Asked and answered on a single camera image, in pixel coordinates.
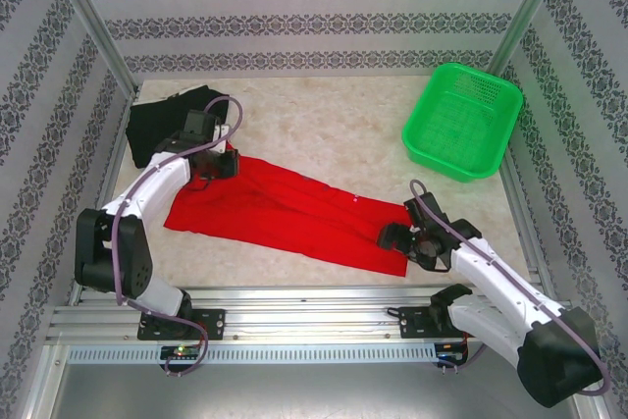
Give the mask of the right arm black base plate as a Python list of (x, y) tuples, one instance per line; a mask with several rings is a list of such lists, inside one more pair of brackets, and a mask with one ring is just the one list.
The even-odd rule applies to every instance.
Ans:
[(403, 339), (462, 339), (463, 333), (452, 326), (447, 315), (440, 316), (428, 306), (402, 306), (396, 309)]

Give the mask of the aluminium mounting rail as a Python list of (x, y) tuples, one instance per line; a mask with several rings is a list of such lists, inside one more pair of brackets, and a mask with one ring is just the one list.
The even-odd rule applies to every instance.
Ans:
[[(193, 288), (194, 306), (223, 309), (226, 343), (366, 343), (400, 340), (390, 307), (429, 303), (438, 286)], [(84, 291), (76, 304), (54, 309), (49, 345), (132, 344), (139, 312), (112, 294)]]

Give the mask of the aluminium side rail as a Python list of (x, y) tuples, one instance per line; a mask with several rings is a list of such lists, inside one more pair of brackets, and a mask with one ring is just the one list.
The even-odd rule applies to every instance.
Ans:
[(533, 283), (541, 286), (547, 296), (556, 298), (542, 247), (509, 154), (503, 159), (499, 174)]
[[(99, 144), (96, 149), (97, 153), (90, 160), (92, 169), (90, 170), (89, 179), (94, 180), (96, 183), (95, 189), (97, 190), (94, 197), (89, 197), (87, 200), (81, 203), (78, 210), (78, 217), (85, 209), (100, 209), (103, 201), (107, 198), (108, 188), (111, 180), (111, 173), (116, 166), (116, 156), (122, 145), (124, 136), (124, 127), (128, 120), (128, 113), (131, 105), (135, 101), (138, 95), (138, 91), (134, 92), (128, 99), (125, 105), (122, 107), (120, 114), (117, 118), (108, 120), (107, 127), (101, 134), (103, 138), (103, 144)], [(69, 249), (72, 251), (72, 280), (68, 292), (67, 305), (74, 305), (79, 299), (80, 286), (76, 282), (76, 260), (77, 260), (77, 247), (79, 243), (79, 221), (74, 223), (74, 232), (72, 243)]]

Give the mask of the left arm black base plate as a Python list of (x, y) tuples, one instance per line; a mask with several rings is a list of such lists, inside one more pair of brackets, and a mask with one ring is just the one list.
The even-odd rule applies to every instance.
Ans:
[[(223, 309), (193, 309), (188, 320), (207, 332), (208, 340), (221, 340), (226, 324)], [(194, 327), (180, 322), (142, 314), (137, 329), (139, 340), (201, 340), (201, 333)]]

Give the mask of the folded black t-shirt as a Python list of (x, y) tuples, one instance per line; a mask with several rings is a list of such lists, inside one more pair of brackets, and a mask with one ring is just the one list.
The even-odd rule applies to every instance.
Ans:
[(131, 158), (138, 169), (145, 168), (156, 147), (176, 131), (182, 131), (190, 110), (203, 111), (224, 93), (197, 86), (166, 98), (133, 105), (126, 128)]

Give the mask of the green plastic basket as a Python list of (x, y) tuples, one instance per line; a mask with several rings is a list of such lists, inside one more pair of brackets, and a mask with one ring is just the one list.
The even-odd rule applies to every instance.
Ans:
[(500, 166), (523, 105), (508, 80), (459, 63), (438, 66), (401, 132), (408, 158), (461, 183)]

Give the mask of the aluminium frame post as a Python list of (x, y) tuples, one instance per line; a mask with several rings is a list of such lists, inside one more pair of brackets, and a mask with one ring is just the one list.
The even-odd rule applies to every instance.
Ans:
[(542, 1), (543, 0), (522, 0), (488, 66), (488, 72), (490, 74), (499, 76), (505, 69)]
[(135, 96), (138, 84), (93, 1), (70, 0), (70, 2), (126, 97)]

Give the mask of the red bear print t-shirt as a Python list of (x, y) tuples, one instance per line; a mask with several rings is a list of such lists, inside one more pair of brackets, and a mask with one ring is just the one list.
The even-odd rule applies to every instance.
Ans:
[(242, 157), (239, 172), (204, 183), (195, 177), (174, 199), (165, 226), (403, 277), (404, 255), (378, 246), (389, 223), (406, 225), (400, 204), (357, 195), (267, 161)]

